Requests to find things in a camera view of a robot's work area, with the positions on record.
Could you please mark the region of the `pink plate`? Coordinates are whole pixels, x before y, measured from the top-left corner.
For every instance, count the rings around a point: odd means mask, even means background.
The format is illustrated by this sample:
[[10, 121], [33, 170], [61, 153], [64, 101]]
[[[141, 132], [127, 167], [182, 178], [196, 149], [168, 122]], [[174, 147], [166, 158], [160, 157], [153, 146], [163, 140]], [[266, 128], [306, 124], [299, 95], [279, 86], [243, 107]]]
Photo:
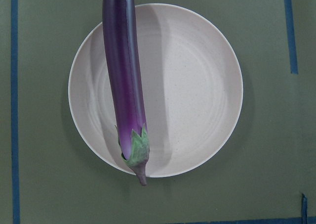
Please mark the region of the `pink plate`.
[[[135, 7], [150, 142], [146, 175], [185, 173], [213, 157], [231, 136], [242, 107], [237, 57], [208, 20], [183, 7]], [[131, 174], [118, 145], [102, 25], [78, 49], [69, 76], [73, 121], [103, 161]]]

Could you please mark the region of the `purple eggplant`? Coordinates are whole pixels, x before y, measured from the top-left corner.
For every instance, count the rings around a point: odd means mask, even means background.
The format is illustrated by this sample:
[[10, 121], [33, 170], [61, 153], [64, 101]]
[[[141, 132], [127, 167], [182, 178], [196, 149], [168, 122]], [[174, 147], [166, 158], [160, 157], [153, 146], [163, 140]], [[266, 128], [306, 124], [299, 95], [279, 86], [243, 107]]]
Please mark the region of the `purple eggplant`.
[[134, 0], [103, 0], [102, 23], [121, 156], [140, 184], [146, 185], [150, 148]]

